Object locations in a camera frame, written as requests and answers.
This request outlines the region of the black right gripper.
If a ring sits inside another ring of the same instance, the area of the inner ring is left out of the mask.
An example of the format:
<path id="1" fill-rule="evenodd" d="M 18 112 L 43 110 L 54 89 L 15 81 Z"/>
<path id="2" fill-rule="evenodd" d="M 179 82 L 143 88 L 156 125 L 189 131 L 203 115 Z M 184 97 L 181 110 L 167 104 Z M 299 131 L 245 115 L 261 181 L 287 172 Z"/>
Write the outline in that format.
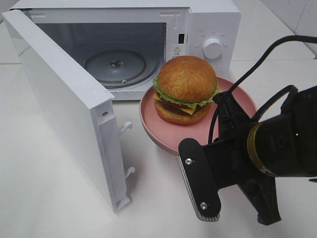
<path id="1" fill-rule="evenodd" d="M 230 93 L 216 94 L 219 106 L 218 138 L 212 144 L 212 176 L 217 188 L 238 184 L 258 213 L 257 221 L 271 225 L 281 220 L 278 210 L 275 178 L 264 174 L 256 149 L 261 122 L 250 117 Z"/>

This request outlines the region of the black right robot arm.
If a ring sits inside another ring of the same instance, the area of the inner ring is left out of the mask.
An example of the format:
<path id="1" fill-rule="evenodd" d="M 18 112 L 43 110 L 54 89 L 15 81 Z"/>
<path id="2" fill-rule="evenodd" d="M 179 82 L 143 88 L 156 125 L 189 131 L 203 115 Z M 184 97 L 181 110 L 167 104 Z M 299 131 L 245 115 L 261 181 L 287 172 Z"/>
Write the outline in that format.
<path id="1" fill-rule="evenodd" d="M 219 188 L 237 184 L 258 222 L 280 221 L 277 177 L 317 175 L 317 89 L 289 85 L 249 117 L 232 94 L 220 93 L 216 147 L 209 163 Z"/>

